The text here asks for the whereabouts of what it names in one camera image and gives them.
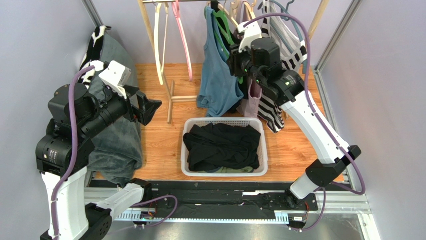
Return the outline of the blue tank top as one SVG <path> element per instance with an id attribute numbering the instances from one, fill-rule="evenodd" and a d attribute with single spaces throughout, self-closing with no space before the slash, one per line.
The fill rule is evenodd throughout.
<path id="1" fill-rule="evenodd" d="M 206 109 L 206 117 L 219 118 L 239 104 L 244 94 L 237 78 L 230 74 L 227 65 L 229 51 L 222 39 L 214 9 L 205 7 L 204 16 L 207 37 L 196 104 L 198 108 Z"/>

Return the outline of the pink plastic hanger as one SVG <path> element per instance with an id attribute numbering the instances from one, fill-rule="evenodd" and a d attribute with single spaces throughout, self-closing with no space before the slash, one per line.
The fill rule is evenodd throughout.
<path id="1" fill-rule="evenodd" d="M 181 41 L 182 41 L 182 45 L 183 45 L 183 49 L 184 49 L 184 53 L 185 53 L 185 57 L 186 57 L 189 81 L 192 82 L 193 81 L 192 62 L 191 62 L 191 57 L 190 57 L 190 53 L 189 53 L 188 42 L 187 42 L 185 30 L 184 30 L 182 19 L 181 19 L 180 5 L 179 5 L 178 0 L 175 0 L 172 3 L 172 11 L 173 11 L 176 23 L 177 23 L 177 27 L 178 27 L 178 30 L 179 30 L 179 33 L 180 33 L 180 37 L 181 37 Z"/>

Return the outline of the cream wooden hanger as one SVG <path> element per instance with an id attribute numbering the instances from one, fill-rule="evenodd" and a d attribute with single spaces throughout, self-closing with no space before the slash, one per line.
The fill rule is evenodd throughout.
<path id="1" fill-rule="evenodd" d="M 162 9 L 165 13 L 165 29 L 164 29 L 164 40 L 163 40 L 163 56 L 162 59 L 165 58 L 166 52 L 166 43 L 167 43 L 167 31 L 168 31 L 168 20 L 169 20 L 169 4 L 160 2 L 155 7 L 155 16 L 154 16 L 154 56 L 155 56 L 155 64 L 158 75 L 158 80 L 161 86 L 164 85 L 165 77 L 164 77 L 164 63 L 160 58 L 160 14 Z"/>

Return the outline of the green tank top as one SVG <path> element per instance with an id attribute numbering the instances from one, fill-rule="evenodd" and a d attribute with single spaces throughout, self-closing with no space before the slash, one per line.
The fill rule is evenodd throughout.
<path id="1" fill-rule="evenodd" d="M 219 167 L 213 170 L 202 171 L 201 173 L 207 174 L 250 174 L 254 172 L 254 168 L 247 166 L 241 169 L 233 169 L 228 167 Z"/>

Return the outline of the green plastic hanger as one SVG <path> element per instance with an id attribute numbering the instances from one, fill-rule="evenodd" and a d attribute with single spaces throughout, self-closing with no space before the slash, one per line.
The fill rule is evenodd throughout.
<path id="1" fill-rule="evenodd" d="M 211 3 L 204 8 L 207 38 L 204 44 L 204 62 L 201 78 L 203 80 L 222 80 L 225 78 L 236 81 L 240 87 L 244 78 L 232 76 L 229 72 L 228 61 L 231 57 L 231 48 L 240 42 L 232 32 L 229 20 L 224 11 Z"/>

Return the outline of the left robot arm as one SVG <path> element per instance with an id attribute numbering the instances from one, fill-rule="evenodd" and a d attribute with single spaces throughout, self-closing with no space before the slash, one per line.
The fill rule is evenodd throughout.
<path id="1" fill-rule="evenodd" d="M 137 87 L 125 86 L 124 96 L 109 86 L 103 90 L 106 97 L 99 101 L 83 84 L 68 84 L 48 103 L 52 119 L 35 150 L 50 210 L 50 227 L 42 240 L 101 240 L 117 217 L 152 197 L 152 185 L 135 178 L 105 200 L 85 202 L 93 138 L 119 119 L 147 125 L 162 105 Z"/>

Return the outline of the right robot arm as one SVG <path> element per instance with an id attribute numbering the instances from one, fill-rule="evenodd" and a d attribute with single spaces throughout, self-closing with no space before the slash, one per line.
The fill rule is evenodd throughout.
<path id="1" fill-rule="evenodd" d="M 330 185 L 362 151 L 341 140 L 312 100 L 301 76 L 285 69 L 279 46 L 271 38 L 259 38 L 250 46 L 230 47 L 227 64 L 236 77 L 249 77 L 262 93 L 288 114 L 299 126 L 317 155 L 305 173 L 285 191 L 284 202 L 297 209 L 318 188 Z"/>

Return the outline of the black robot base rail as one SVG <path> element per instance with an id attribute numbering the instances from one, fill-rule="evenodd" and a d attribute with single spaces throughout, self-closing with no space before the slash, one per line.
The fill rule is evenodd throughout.
<path id="1" fill-rule="evenodd" d="M 135 224 L 170 222 L 261 223 L 305 227 L 310 214 L 325 213 L 325 190 L 305 199 L 290 196 L 288 183 L 152 181 L 142 206 L 119 216 Z"/>

